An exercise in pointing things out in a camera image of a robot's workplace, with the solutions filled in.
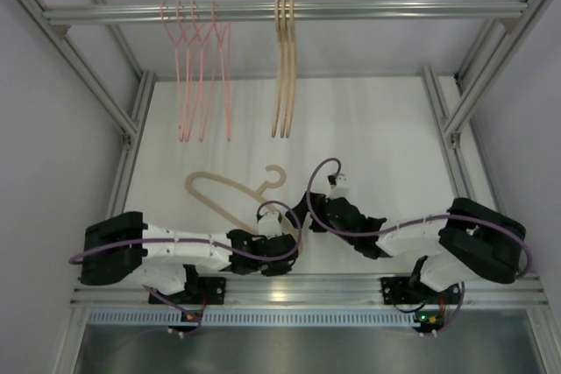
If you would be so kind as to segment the beige hanger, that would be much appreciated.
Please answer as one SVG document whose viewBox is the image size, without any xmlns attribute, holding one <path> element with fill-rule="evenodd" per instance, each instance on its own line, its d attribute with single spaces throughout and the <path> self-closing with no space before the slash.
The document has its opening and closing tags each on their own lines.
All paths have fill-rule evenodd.
<svg viewBox="0 0 561 374">
<path fill-rule="evenodd" d="M 283 36 L 284 36 L 284 43 L 283 43 L 283 50 L 284 50 L 284 59 L 283 59 L 283 70 L 284 70 L 284 75 L 283 75 L 283 85 L 282 85 L 282 102 L 281 102 L 281 108 L 280 108 L 280 120 L 279 120 L 279 127 L 277 130 L 277 135 L 280 136 L 280 138 L 284 138 L 284 123 L 285 123 L 285 118 L 282 115 L 282 111 L 283 111 L 283 105 L 285 102 L 285 82 L 286 82 L 286 71 L 287 71 L 287 66 L 288 66 L 288 40 L 287 40 L 287 13 L 286 13 L 286 4 L 287 4 L 287 0 L 282 0 L 283 2 L 283 6 L 281 7 L 282 9 L 282 13 L 281 13 L 281 27 L 283 30 Z"/>
<path fill-rule="evenodd" d="M 285 120 L 285 138 L 289 138 L 295 109 L 295 91 L 297 80 L 297 38 L 295 32 L 295 0 L 288 0 L 288 110 Z"/>
<path fill-rule="evenodd" d="M 244 205 L 250 207 L 249 213 L 255 211 L 258 205 L 267 201 L 267 192 L 283 187 L 287 181 L 287 173 L 279 165 L 266 166 L 266 173 L 273 177 L 265 179 L 258 187 L 251 187 L 218 173 L 198 171 L 186 178 L 185 189 L 233 227 L 257 234 L 256 222 L 245 214 Z"/>
<path fill-rule="evenodd" d="M 277 35 L 277 68 L 276 68 L 276 84 L 275 84 L 275 94 L 273 101 L 273 118 L 271 127 L 271 137 L 275 138 L 277 135 L 277 130 L 279 127 L 280 113 L 281 113 L 281 102 L 282 102 L 282 85 L 283 85 L 283 59 L 284 59 L 284 36 L 281 27 L 281 13 L 283 6 L 282 0 L 274 0 L 273 7 L 273 20 Z"/>
</svg>

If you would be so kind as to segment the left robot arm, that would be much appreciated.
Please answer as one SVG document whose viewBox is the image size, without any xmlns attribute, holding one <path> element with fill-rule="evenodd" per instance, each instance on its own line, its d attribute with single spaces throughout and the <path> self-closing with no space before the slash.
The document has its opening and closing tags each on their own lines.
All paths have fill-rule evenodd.
<svg viewBox="0 0 561 374">
<path fill-rule="evenodd" d="M 127 281 L 187 303 L 197 295 L 199 271 L 276 276 L 291 270 L 299 241 L 283 232 L 279 213 L 261 216 L 258 225 L 256 234 L 203 234 L 164 229 L 131 211 L 86 228 L 83 251 L 70 262 L 80 266 L 85 286 Z"/>
</svg>

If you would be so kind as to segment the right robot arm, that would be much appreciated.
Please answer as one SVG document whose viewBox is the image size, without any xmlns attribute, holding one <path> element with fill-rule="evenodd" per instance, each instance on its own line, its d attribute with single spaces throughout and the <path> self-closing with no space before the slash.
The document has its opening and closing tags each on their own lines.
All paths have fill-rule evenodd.
<svg viewBox="0 0 561 374">
<path fill-rule="evenodd" d="M 441 215 L 390 222 L 364 215 L 344 197 L 305 194 L 286 214 L 293 227 L 331 233 L 371 260 L 413 258 L 408 292 L 430 300 L 473 279 L 512 284 L 527 234 L 519 222 L 468 198 L 456 198 Z"/>
</svg>

